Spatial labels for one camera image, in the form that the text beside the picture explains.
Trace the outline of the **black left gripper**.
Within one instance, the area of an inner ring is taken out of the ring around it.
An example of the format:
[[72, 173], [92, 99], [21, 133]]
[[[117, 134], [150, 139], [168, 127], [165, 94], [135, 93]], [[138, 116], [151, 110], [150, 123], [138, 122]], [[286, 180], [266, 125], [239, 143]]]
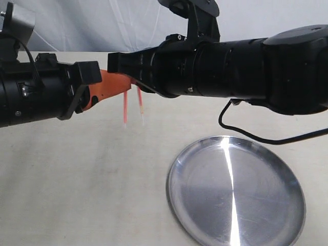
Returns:
[[44, 87], [37, 105], [51, 118], [70, 119], [74, 112], [83, 113], [102, 99], [127, 92], [132, 85], [128, 76], [100, 70], [96, 60], [69, 64], [59, 62], [54, 53], [40, 53], [35, 63], [46, 66], [40, 71]]

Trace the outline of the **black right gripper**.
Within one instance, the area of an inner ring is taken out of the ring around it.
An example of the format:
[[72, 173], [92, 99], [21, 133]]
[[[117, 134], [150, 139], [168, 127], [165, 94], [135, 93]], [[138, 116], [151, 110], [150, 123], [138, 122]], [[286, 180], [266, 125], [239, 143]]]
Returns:
[[157, 47], [109, 53], [107, 71], [126, 75], [147, 93], [165, 98], [196, 96], [192, 78], [196, 47], [196, 34], [171, 34]]

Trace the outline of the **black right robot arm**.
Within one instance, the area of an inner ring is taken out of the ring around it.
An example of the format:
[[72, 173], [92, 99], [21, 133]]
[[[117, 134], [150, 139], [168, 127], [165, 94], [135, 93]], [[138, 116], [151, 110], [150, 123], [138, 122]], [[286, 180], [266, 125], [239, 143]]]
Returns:
[[110, 53], [108, 71], [166, 98], [232, 98], [284, 115], [320, 113], [327, 110], [327, 25], [195, 48], [172, 37], [159, 47]]

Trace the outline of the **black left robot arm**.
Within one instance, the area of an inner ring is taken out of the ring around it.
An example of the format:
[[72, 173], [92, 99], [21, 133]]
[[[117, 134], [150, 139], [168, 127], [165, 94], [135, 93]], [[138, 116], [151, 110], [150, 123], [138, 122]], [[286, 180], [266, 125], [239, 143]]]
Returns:
[[41, 85], [33, 81], [30, 63], [1, 63], [1, 127], [67, 120], [133, 84], [126, 75], [100, 69], [97, 61], [60, 63], [54, 53], [40, 53], [35, 65]]

